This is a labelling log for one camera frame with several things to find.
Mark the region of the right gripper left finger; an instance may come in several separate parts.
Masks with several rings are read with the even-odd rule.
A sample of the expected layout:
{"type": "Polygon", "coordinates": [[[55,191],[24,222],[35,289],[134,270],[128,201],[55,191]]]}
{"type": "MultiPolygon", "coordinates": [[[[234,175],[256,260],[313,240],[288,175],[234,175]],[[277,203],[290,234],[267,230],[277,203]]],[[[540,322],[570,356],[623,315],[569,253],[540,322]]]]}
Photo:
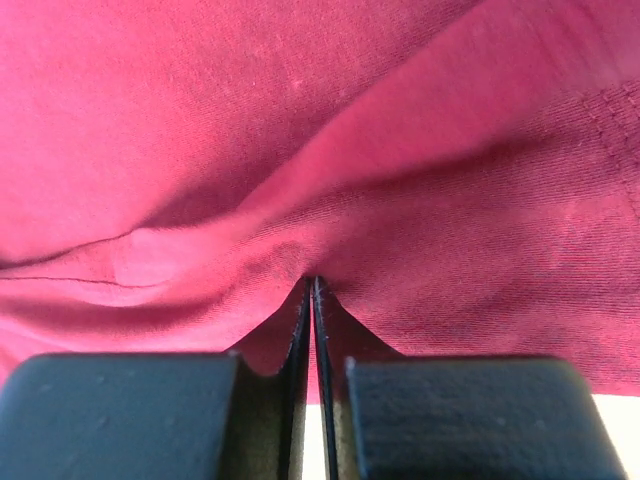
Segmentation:
{"type": "Polygon", "coordinates": [[[5,479],[298,479],[310,283],[220,353],[47,354],[1,391],[5,479]]]}

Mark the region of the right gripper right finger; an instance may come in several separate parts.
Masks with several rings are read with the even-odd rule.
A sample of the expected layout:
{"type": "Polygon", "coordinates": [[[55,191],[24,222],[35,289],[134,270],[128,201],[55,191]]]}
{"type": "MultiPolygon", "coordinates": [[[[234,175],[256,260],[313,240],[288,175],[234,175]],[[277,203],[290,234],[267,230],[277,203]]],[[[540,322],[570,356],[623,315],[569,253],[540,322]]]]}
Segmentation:
{"type": "Polygon", "coordinates": [[[550,356],[408,356],[312,286],[331,479],[622,479],[583,377],[550,356]]]}

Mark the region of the dark red t-shirt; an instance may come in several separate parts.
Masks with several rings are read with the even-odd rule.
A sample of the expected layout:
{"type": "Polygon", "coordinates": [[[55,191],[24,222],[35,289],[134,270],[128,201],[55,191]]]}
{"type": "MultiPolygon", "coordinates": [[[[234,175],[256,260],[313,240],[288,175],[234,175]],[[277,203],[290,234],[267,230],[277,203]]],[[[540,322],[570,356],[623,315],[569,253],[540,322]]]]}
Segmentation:
{"type": "Polygon", "coordinates": [[[223,350],[307,275],[637,395],[638,3],[2,3],[3,375],[223,350]]]}

